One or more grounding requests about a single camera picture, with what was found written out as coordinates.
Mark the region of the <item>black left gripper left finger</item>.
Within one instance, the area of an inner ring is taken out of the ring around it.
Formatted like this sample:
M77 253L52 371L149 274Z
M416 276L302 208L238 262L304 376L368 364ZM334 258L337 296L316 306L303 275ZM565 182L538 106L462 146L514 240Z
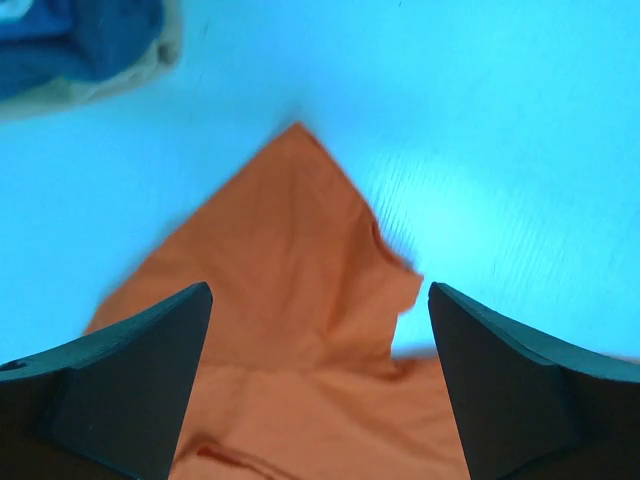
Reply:
M196 283L2 364L2 479L168 478L211 309Z

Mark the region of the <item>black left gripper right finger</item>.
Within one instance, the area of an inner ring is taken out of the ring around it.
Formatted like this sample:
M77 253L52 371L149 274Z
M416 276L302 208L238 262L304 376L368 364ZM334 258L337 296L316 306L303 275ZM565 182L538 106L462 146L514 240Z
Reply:
M473 479L636 479L639 367L433 283L429 313Z

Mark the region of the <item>orange t shirt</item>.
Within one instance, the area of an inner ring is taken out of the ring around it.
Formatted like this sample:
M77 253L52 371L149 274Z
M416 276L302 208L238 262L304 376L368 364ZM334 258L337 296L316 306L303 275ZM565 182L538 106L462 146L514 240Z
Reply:
M393 359L422 279L295 124L97 309L97 331L206 282L174 479L465 479L440 363Z

